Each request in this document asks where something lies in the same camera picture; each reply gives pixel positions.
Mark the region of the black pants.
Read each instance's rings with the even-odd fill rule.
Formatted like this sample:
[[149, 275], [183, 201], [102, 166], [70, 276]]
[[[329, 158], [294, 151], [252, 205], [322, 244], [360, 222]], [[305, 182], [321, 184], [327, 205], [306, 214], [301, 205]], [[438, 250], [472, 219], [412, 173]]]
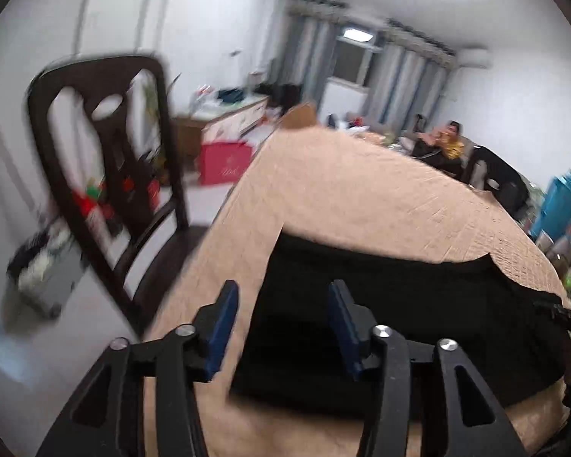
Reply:
[[346, 370], [330, 322], [336, 280], [406, 339], [458, 342], [503, 406], [564, 376], [567, 334], [549, 313], [559, 297], [519, 285], [490, 256], [427, 263], [281, 233], [234, 372], [235, 395], [299, 414], [363, 418], [364, 389]]

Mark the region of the grey trash bin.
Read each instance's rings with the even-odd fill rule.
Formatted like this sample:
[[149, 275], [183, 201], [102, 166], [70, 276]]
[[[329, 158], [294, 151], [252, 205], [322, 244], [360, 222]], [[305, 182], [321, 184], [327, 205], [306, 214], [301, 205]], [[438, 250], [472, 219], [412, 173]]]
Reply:
[[61, 218], [19, 246], [7, 267], [21, 301], [47, 320], [62, 314], [84, 271], [79, 246]]

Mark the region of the dark wooden chair near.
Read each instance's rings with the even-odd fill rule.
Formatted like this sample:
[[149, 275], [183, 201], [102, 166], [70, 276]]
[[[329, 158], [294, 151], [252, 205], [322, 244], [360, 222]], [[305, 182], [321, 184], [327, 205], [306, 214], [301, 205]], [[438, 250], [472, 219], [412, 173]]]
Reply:
[[[155, 82], [158, 99], [158, 133], [165, 153], [170, 199], [158, 209], [151, 207], [149, 172], [135, 153], [128, 134], [129, 97], [133, 79], [141, 72]], [[115, 264], [108, 261], [91, 233], [62, 167], [53, 137], [49, 111], [60, 92], [71, 89], [97, 137], [102, 155], [107, 202], [129, 233], [130, 240]], [[175, 284], [184, 262], [201, 243], [207, 229], [187, 218], [181, 163], [175, 130], [169, 118], [164, 68], [148, 54], [105, 55], [71, 60], [46, 68], [29, 84], [26, 94], [29, 127], [38, 158], [57, 209], [113, 303], [138, 336], [144, 335]], [[134, 293], [126, 291], [136, 258], [153, 233], [173, 217], [176, 228], [146, 268]]]

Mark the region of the dark wooden chair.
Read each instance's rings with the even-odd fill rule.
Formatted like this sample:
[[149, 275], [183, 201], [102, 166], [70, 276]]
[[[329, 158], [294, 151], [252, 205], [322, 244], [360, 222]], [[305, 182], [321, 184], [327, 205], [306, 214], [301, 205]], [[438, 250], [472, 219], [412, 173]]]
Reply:
[[463, 169], [460, 181], [468, 185], [474, 174], [475, 166], [481, 162], [486, 165], [486, 171], [483, 175], [484, 189], [492, 193], [493, 197], [512, 218], [520, 220], [528, 208], [529, 190], [527, 185], [516, 169], [487, 147], [481, 145], [474, 147]]
[[[133, 79], [141, 72], [155, 82], [158, 99], [158, 133], [165, 153], [170, 199], [158, 209], [151, 207], [149, 172], [135, 153], [128, 134], [129, 97]], [[62, 167], [53, 137], [49, 111], [60, 92], [71, 89], [97, 137], [102, 155], [107, 202], [129, 233], [130, 240], [115, 264], [108, 261], [91, 233]], [[71, 60], [46, 68], [29, 84], [26, 94], [29, 127], [38, 158], [57, 209], [113, 303], [138, 336], [144, 335], [175, 284], [184, 262], [201, 243], [207, 229], [187, 218], [181, 163], [175, 130], [169, 118], [164, 68], [148, 54], [105, 55]], [[146, 268], [134, 293], [126, 291], [136, 258], [153, 233], [173, 217], [176, 228]]]

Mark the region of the blue thermos jug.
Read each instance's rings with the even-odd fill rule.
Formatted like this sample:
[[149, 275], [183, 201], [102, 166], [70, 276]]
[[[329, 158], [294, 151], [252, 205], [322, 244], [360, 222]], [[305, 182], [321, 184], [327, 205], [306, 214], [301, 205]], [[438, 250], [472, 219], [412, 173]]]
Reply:
[[571, 225], [571, 169], [555, 176], [528, 234], [533, 240], [545, 232], [556, 243]]

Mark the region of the dark wooden chair far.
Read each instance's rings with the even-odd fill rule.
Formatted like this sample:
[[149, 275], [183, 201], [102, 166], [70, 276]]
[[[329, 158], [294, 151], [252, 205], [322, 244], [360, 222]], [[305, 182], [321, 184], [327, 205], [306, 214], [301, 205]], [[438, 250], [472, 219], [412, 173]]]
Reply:
[[487, 147], [481, 145], [474, 147], [463, 169], [460, 181], [468, 185], [474, 174], [475, 166], [481, 162], [486, 165], [486, 171], [483, 175], [484, 189], [492, 193], [493, 197], [512, 218], [520, 220], [528, 208], [529, 190], [527, 185], [516, 169]]

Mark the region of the seated person yellow top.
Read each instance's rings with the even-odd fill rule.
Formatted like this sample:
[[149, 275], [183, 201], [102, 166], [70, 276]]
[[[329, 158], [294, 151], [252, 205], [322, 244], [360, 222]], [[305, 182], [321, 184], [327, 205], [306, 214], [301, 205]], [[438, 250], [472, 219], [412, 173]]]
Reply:
[[413, 147], [412, 157], [427, 165], [460, 179], [463, 173], [461, 124], [451, 121], [430, 132], [419, 133]]

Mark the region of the red gift bag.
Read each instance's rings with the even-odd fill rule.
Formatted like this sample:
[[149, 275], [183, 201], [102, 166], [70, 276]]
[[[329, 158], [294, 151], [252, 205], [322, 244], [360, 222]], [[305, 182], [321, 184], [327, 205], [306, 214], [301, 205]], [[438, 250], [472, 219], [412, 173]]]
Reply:
[[252, 162], [254, 149], [245, 141], [216, 141], [201, 145], [200, 183], [203, 186], [236, 183]]

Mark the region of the beige quilted bed cover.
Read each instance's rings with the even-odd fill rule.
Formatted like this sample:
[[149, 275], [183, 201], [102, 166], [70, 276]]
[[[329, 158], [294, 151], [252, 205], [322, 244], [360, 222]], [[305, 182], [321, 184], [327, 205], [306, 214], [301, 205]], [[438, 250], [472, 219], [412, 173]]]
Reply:
[[426, 262], [490, 255], [515, 282], [563, 295], [545, 255], [486, 194], [384, 147], [315, 126], [278, 129], [230, 193], [150, 339], [191, 320], [226, 280], [240, 288], [236, 324], [220, 373], [196, 388], [212, 456], [352, 456], [357, 422], [294, 416], [229, 399], [269, 256], [282, 230], [332, 246]]

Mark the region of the wooden side cabinet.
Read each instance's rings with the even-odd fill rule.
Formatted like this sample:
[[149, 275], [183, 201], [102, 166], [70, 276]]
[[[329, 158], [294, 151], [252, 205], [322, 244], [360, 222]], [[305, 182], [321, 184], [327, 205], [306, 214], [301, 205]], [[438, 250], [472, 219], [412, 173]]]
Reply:
[[207, 102], [192, 115], [172, 118], [181, 166], [192, 166], [200, 156], [203, 144], [239, 141], [245, 133], [262, 122], [268, 102], [268, 96], [252, 94], [239, 103]]

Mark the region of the striped blue grey curtains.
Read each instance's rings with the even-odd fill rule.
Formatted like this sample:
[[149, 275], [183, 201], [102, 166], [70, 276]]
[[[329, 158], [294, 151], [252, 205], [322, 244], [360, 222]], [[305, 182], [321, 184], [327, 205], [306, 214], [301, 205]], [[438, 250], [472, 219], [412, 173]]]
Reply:
[[282, 109], [311, 101], [324, 118], [356, 112], [395, 132], [435, 115], [457, 68], [452, 48], [399, 20], [365, 23], [338, 0], [285, 0], [285, 14], [265, 82]]

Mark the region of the white air conditioner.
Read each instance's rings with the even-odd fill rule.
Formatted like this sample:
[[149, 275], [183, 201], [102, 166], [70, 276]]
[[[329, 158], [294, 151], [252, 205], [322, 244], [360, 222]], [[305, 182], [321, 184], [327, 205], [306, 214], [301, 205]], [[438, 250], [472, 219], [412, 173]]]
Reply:
[[488, 48], [462, 48], [457, 53], [457, 64], [461, 68], [490, 69], [492, 55]]

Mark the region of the window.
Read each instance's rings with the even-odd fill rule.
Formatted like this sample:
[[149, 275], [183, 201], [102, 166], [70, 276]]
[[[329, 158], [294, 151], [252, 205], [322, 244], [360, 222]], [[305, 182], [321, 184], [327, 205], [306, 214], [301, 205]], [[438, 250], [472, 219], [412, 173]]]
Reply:
[[385, 43], [383, 31], [354, 24], [345, 25], [336, 38], [332, 77], [368, 88]]

